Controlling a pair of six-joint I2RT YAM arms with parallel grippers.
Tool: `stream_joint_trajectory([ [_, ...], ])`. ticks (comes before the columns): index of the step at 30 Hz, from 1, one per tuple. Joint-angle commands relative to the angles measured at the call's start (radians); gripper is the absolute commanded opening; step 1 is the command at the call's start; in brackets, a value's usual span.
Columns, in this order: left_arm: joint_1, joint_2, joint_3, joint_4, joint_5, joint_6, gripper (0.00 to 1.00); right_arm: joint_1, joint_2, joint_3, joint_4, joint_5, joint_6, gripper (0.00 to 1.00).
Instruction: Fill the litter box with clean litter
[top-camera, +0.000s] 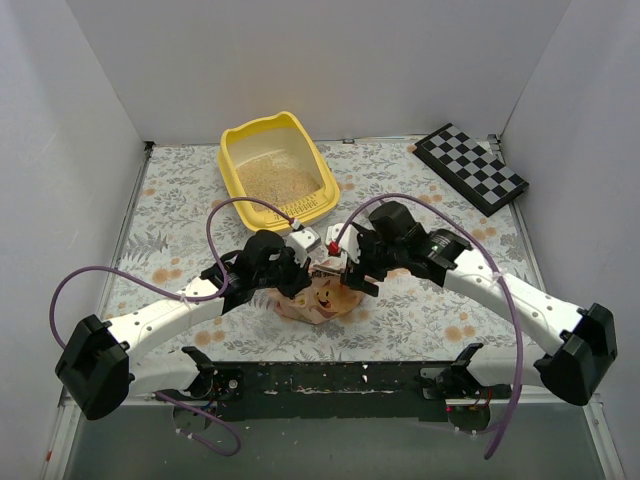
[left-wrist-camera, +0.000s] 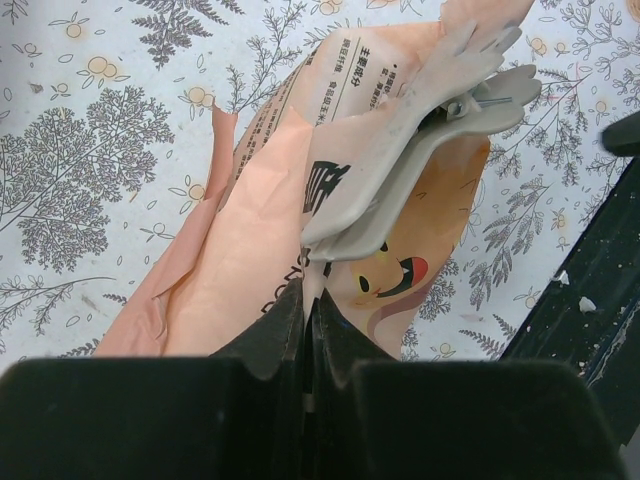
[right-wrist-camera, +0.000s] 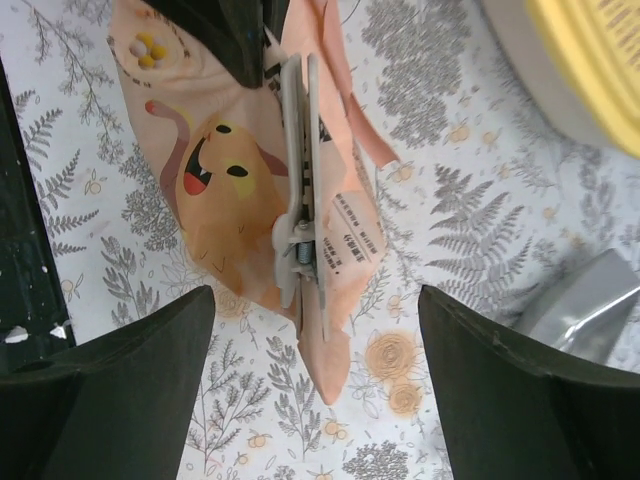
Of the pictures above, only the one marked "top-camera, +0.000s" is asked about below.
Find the pink cat litter bag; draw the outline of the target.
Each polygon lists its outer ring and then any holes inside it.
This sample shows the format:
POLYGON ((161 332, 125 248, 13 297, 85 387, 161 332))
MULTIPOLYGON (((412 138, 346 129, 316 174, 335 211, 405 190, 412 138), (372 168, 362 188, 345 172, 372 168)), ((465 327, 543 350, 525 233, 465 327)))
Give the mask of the pink cat litter bag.
POLYGON ((319 325, 343 317, 352 312, 362 301, 364 294, 341 283, 340 277, 313 278, 310 287, 294 299, 284 297, 277 289, 269 291, 278 315, 319 325))

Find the white bag sealing clip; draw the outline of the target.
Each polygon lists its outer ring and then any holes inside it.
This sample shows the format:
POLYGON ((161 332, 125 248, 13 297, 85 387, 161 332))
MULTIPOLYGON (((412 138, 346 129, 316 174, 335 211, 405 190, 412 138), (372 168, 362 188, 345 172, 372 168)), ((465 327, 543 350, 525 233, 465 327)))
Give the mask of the white bag sealing clip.
POLYGON ((314 264, 310 268, 313 278, 340 277, 344 269, 324 264, 314 264))

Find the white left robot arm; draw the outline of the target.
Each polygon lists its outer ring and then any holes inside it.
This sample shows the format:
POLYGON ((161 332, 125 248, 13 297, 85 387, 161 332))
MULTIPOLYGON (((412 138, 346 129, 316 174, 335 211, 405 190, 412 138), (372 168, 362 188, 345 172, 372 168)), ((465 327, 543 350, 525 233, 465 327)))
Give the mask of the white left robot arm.
POLYGON ((319 235, 303 228, 285 237, 260 230, 178 293, 109 321, 90 315, 74 329, 55 373, 89 420, 101 419, 130 396, 178 390, 208 397, 217 369, 203 352, 154 349, 205 321, 248 303, 255 292, 277 289, 290 298, 309 287, 310 253, 319 235))

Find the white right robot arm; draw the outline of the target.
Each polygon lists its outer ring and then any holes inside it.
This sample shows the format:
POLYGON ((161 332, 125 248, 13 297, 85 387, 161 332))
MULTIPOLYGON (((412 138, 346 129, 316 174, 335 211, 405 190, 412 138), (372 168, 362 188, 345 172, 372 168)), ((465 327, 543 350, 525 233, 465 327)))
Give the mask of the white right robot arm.
POLYGON ((497 385, 529 385, 544 387, 571 405, 591 400, 618 354, 608 308, 599 303, 580 307, 500 271, 464 233, 426 231, 397 201, 378 206, 369 222, 369 228, 349 221, 327 230, 330 254, 344 261, 344 285, 375 297, 390 271, 406 269, 475 301, 516 332, 515 352, 491 354, 473 343, 429 386, 471 398, 497 385))

